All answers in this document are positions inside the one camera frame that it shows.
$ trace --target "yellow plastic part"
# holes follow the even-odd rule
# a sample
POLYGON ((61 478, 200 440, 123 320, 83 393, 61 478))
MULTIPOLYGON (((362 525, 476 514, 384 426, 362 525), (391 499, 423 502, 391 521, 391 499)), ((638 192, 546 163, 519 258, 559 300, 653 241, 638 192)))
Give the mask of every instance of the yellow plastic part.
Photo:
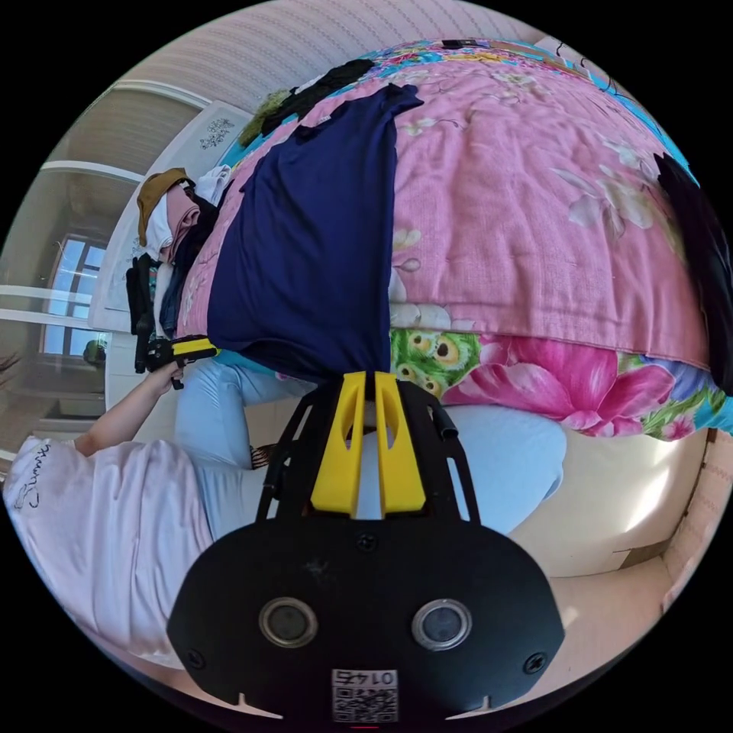
POLYGON ((345 514, 352 519, 356 517, 366 389, 366 372, 344 374, 336 415, 311 494, 311 504, 317 511, 345 514), (349 428, 352 428, 351 446, 347 447, 349 428))
POLYGON ((377 373, 374 387, 382 518, 395 513, 419 512, 425 506, 425 489, 397 380, 393 374, 377 373), (389 446, 388 429, 392 432, 392 447, 389 446))
POLYGON ((191 341, 180 341, 177 344, 173 344, 173 355, 177 357, 183 357, 199 351, 211 352, 212 356, 216 356, 219 354, 220 349, 208 338, 197 338, 191 341))

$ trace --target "qr code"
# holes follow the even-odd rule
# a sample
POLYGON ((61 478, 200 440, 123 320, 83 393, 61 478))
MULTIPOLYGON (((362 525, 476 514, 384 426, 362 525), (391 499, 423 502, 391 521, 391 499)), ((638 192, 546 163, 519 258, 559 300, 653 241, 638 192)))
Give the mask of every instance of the qr code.
POLYGON ((334 687, 334 720, 339 723, 396 722, 397 690, 334 687))

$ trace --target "hand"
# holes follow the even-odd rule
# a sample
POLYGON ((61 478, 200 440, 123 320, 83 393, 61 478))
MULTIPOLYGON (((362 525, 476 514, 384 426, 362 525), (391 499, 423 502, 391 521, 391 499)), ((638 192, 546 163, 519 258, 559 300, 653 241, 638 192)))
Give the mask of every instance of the hand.
POLYGON ((162 397, 173 386, 171 379, 181 379, 183 369, 175 362, 162 366, 145 377, 145 384, 150 387, 156 398, 162 397))

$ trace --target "window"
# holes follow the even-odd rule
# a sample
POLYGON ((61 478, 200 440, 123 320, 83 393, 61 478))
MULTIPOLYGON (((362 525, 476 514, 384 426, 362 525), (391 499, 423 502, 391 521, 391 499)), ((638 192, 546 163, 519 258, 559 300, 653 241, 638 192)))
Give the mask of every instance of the window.
MULTIPOLYGON (((49 301, 47 312, 87 318, 99 268, 105 256, 105 244, 70 234, 63 243, 59 243, 59 248, 51 289, 68 292, 75 297, 49 301)), ((106 348, 108 335, 82 328, 48 325, 43 329, 41 340, 40 351, 43 354, 82 357, 90 341, 96 341, 106 348)))

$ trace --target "light blue pants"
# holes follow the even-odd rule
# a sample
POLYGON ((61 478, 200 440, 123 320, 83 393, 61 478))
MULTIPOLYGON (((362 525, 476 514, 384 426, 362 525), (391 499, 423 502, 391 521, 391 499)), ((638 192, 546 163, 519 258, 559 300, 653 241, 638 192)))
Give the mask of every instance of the light blue pants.
MULTIPOLYGON (((313 386, 215 360, 188 369, 178 403, 176 442, 194 463, 212 537, 218 540, 254 521, 262 493, 266 467, 252 470, 244 408, 302 397, 313 386)), ((447 411, 466 451, 481 522, 508 534, 562 483, 565 434, 557 423, 509 408, 461 405, 447 411)), ((366 435, 359 519, 381 516, 376 455, 376 435, 366 435)), ((454 486, 460 487, 457 473, 451 472, 454 486)), ((456 497, 467 519, 459 489, 456 497)))

